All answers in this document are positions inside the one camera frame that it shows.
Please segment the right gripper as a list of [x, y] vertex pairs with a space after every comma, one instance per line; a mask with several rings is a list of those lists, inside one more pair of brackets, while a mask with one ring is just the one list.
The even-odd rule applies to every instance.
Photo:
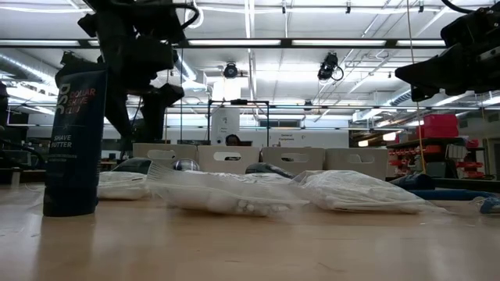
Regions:
[[410, 85], [414, 102], [430, 99], [440, 90], [452, 96], [500, 89], [500, 5], [449, 8], [461, 16], [441, 30], [447, 49], [395, 70], [396, 77]]

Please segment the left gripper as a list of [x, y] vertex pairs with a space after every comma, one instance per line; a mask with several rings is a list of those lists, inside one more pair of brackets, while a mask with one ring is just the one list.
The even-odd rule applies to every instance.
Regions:
[[166, 108], [184, 97], [180, 86], [164, 84], [155, 88], [151, 85], [158, 72], [174, 67], [172, 47], [146, 36], [98, 35], [98, 43], [102, 60], [108, 66], [105, 117], [121, 137], [131, 137], [126, 92], [148, 92], [142, 95], [142, 140], [161, 140]]

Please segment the dark grey travel deodorant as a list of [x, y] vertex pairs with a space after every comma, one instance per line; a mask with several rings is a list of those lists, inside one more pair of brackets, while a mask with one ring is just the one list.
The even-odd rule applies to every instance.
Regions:
[[195, 160], [189, 158], [176, 160], [172, 163], [171, 167], [178, 171], [200, 171], [199, 164]]
[[249, 165], [246, 170], [246, 174], [253, 174], [253, 173], [274, 173], [280, 176], [283, 176], [288, 179], [293, 179], [296, 177], [295, 174], [290, 173], [276, 165], [272, 165], [266, 162], [257, 162], [255, 164]]

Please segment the clear vanity pack bag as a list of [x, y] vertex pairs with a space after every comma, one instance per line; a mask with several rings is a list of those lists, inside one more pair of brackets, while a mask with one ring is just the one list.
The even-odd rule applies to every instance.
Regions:
[[447, 212], [392, 183], [351, 170], [304, 171], [289, 186], [299, 197], [328, 211]]
[[153, 162], [146, 184], [169, 206], [224, 215], [266, 217], [307, 205], [286, 184], [247, 175], [178, 171]]
[[98, 182], [99, 200], [136, 201], [151, 196], [146, 175], [132, 172], [102, 172]]
[[250, 173], [250, 174], [234, 174], [234, 173], [217, 173], [217, 176], [237, 180], [243, 183], [257, 183], [257, 184], [283, 184], [288, 185], [292, 179], [281, 176], [276, 173]]

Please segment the navy shave butter tube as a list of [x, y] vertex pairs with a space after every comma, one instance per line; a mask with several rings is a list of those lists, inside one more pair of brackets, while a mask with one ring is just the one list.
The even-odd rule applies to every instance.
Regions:
[[390, 181], [391, 184], [404, 190], [434, 190], [433, 179], [426, 174], [412, 174]]
[[108, 73], [104, 63], [64, 66], [45, 165], [43, 215], [89, 215], [98, 204], [98, 164]]

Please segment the blue disposable razor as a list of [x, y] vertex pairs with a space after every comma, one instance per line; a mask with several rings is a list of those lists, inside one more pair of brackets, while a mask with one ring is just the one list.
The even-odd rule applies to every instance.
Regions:
[[486, 191], [411, 190], [410, 193], [428, 201], [472, 201], [481, 214], [500, 214], [500, 196]]

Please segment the red plastic bin stack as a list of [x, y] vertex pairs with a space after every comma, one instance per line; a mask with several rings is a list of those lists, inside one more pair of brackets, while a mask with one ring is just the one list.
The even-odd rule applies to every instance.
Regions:
[[429, 114], [423, 117], [423, 125], [416, 129], [422, 138], [455, 138], [459, 135], [458, 120], [454, 114]]

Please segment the shelf with red bins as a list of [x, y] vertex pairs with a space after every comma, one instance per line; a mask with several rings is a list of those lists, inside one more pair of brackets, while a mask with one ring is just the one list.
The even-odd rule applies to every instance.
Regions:
[[484, 149], [464, 137], [423, 138], [393, 144], [388, 149], [388, 169], [395, 177], [426, 173], [433, 178], [484, 180]]

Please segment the black ceiling spotlights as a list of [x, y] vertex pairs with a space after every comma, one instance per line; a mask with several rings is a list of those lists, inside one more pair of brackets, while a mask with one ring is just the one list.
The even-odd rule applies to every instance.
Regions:
[[74, 52], [63, 52], [60, 73], [78, 73], [92, 70], [97, 63], [83, 59]]

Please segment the black overhead light bar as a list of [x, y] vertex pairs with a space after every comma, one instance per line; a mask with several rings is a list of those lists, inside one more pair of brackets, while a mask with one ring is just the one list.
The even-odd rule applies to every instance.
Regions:
[[[331, 48], [331, 49], [444, 49], [440, 39], [377, 39], [377, 38], [229, 38], [189, 39], [174, 45], [175, 48]], [[97, 49], [95, 39], [0, 39], [0, 48], [69, 48]]]

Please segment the black rectangular frame stand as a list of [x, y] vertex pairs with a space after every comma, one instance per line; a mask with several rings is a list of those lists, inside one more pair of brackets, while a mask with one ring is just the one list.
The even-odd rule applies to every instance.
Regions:
[[242, 110], [250, 109], [253, 119], [258, 123], [259, 114], [266, 117], [264, 127], [257, 126], [256, 130], [266, 131], [266, 146], [270, 145], [270, 102], [261, 100], [208, 100], [207, 104], [207, 141], [210, 144], [221, 144], [225, 140], [227, 134], [237, 133], [240, 130], [240, 117], [234, 121], [227, 120], [227, 110], [233, 112], [238, 110], [238, 115], [241, 115]]

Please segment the black aluminium rig frame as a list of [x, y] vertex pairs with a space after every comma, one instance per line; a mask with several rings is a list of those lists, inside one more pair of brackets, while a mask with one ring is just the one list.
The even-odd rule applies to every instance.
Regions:
[[[0, 185], [9, 185], [14, 173], [20, 174], [20, 183], [43, 183], [45, 181], [44, 170], [23, 171], [15, 169], [0, 169]], [[500, 181], [442, 178], [433, 178], [433, 181], [436, 188], [466, 189], [500, 194]]]

